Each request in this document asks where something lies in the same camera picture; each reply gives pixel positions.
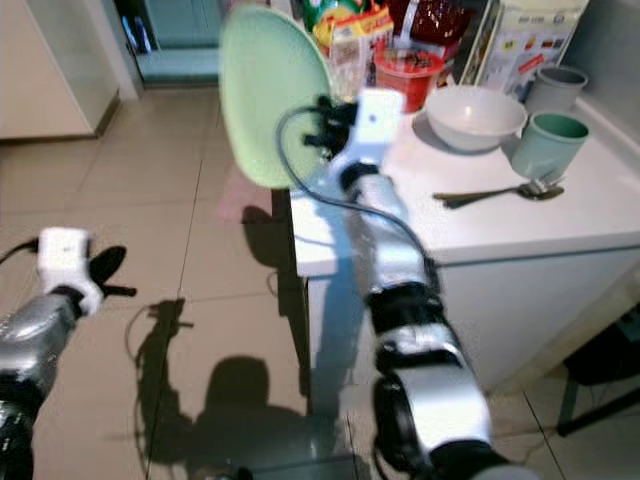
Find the tile floor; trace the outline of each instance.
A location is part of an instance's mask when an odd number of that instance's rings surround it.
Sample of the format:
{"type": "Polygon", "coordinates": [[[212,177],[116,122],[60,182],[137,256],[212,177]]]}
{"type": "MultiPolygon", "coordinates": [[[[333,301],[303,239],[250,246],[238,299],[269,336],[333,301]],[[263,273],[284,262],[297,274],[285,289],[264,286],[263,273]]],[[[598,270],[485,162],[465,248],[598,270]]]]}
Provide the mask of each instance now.
{"type": "MultiPolygon", "coordinates": [[[[139,289],[72,338],[36,425],[37,479],[194,480],[227,462],[264,480],[377,478],[368,409],[304,417],[287,216],[221,219],[231,164],[214,89],[148,93],[96,141],[0,146],[0,251],[48,225],[84,227],[96,249],[128,247],[113,281],[139,289]]],[[[2,265],[3,313],[37,292],[34,265],[2,265]]],[[[491,399],[497,449],[546,480],[640,477],[638,409],[554,433],[563,375],[491,399]]],[[[581,391],[577,410],[628,383],[581,391]]]]}

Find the bowl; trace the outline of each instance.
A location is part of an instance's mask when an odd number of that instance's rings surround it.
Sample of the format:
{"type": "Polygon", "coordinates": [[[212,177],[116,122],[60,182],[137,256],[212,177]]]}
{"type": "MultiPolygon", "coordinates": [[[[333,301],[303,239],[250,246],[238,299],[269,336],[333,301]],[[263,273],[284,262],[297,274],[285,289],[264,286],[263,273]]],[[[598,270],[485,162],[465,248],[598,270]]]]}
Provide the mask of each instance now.
{"type": "Polygon", "coordinates": [[[463,152],[495,148],[527,122],[527,111],[504,93],[455,86],[432,92],[426,103],[433,131],[463,152]]]}

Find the gray cup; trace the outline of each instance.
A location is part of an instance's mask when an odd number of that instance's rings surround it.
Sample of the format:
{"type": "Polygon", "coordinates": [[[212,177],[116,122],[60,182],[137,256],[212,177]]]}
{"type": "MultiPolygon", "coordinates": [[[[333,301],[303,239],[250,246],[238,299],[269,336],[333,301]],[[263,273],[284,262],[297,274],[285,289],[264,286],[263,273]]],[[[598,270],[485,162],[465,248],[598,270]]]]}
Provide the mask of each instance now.
{"type": "Polygon", "coordinates": [[[529,115],[540,111],[571,110],[589,78],[571,67],[540,67],[524,106],[529,115]]]}

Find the green plate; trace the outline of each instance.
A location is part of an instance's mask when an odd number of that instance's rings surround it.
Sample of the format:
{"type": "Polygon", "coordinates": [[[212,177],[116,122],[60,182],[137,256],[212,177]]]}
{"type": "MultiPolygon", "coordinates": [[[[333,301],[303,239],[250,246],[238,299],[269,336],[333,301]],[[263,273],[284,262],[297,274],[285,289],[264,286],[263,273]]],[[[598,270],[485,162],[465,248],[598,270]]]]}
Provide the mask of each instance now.
{"type": "MultiPolygon", "coordinates": [[[[236,163],[253,182],[287,188],[293,182],[280,162],[275,130],[283,114],[328,95],[329,76],[313,40],[289,17],[264,7],[232,10],[221,37],[220,97],[236,163]]],[[[308,177],[322,163],[302,145],[314,133],[311,115],[291,122],[284,145],[296,172],[308,177]]]]}

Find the cup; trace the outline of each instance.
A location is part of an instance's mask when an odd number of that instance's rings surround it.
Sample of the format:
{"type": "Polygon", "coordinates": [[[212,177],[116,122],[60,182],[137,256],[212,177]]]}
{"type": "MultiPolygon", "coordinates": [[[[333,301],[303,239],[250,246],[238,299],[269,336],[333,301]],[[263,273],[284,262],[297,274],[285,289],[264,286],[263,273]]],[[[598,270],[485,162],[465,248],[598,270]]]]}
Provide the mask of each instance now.
{"type": "Polygon", "coordinates": [[[566,112],[589,81],[587,75],[571,67],[541,67],[524,106],[529,115],[541,111],[566,112]]]}
{"type": "Polygon", "coordinates": [[[531,180],[557,180],[588,136],[589,128],[573,117],[553,112],[535,113],[511,157],[511,167],[531,180]]]}
{"type": "Polygon", "coordinates": [[[404,113],[417,112],[435,85],[444,61],[419,50],[379,50],[374,55],[376,86],[391,88],[407,97],[404,113]]]}

